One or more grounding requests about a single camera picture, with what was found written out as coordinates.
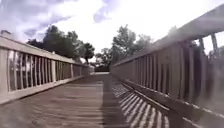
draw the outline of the tree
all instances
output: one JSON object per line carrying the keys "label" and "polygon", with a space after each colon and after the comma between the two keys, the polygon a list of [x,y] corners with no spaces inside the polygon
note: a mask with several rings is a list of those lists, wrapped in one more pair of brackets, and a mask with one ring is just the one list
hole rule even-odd
{"label": "tree", "polygon": [[135,42],[133,47],[131,48],[132,54],[142,50],[143,48],[147,48],[152,42],[152,38],[148,35],[139,35],[139,40]]}
{"label": "tree", "polygon": [[119,56],[113,56],[114,60],[120,60],[132,55],[132,47],[136,40],[136,34],[127,25],[125,27],[121,26],[117,32],[118,35],[113,38],[112,49]]}
{"label": "tree", "polygon": [[44,49],[49,52],[55,52],[56,54],[75,58],[74,49],[76,39],[78,35],[75,32],[68,32],[65,35],[56,26],[51,26],[48,28],[46,35],[43,39]]}
{"label": "tree", "polygon": [[54,25],[47,29],[42,42],[33,39],[27,43],[49,52],[55,52],[58,55],[72,58],[76,61],[80,60],[81,55],[79,49],[83,45],[83,42],[78,40],[78,35],[75,31],[65,34]]}
{"label": "tree", "polygon": [[81,57],[85,59],[86,64],[89,64],[88,60],[93,58],[95,48],[90,43],[84,43],[79,51]]}
{"label": "tree", "polygon": [[101,66],[110,66],[112,61],[112,50],[109,48],[104,48],[101,50],[101,53],[97,53],[95,57],[96,62],[99,63]]}
{"label": "tree", "polygon": [[28,40],[27,44],[32,45],[37,48],[40,48],[40,49],[43,49],[43,43],[37,41],[36,39]]}

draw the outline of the sky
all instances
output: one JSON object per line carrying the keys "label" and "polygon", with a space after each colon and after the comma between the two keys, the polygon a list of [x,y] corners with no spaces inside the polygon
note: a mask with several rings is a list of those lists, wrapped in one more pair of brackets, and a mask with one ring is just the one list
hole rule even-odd
{"label": "sky", "polygon": [[50,25],[76,31],[96,52],[110,47],[120,26],[157,40],[223,0],[0,0],[0,30],[19,41],[42,39]]}

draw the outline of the wooden bridge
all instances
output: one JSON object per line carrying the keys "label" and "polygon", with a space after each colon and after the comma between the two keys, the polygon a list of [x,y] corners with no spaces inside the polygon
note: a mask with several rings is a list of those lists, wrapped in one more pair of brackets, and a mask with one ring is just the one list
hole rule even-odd
{"label": "wooden bridge", "polygon": [[0,127],[223,128],[223,31],[221,5],[110,73],[0,36]]}

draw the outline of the wooden railing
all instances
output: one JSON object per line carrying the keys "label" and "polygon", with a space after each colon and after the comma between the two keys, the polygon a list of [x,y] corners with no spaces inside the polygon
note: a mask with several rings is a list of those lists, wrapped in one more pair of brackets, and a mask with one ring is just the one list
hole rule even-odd
{"label": "wooden railing", "polygon": [[74,60],[0,36],[0,104],[72,81],[93,70]]}
{"label": "wooden railing", "polygon": [[[224,5],[111,66],[111,74],[166,114],[180,116],[182,127],[223,127],[224,52],[216,39],[222,31]],[[208,55],[205,43],[213,47]]]}

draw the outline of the wooden walkway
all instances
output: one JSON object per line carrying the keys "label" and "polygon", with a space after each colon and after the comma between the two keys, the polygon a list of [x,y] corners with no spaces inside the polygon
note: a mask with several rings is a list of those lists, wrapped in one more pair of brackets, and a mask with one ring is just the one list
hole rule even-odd
{"label": "wooden walkway", "polygon": [[168,128],[169,120],[101,74],[0,107],[1,128]]}

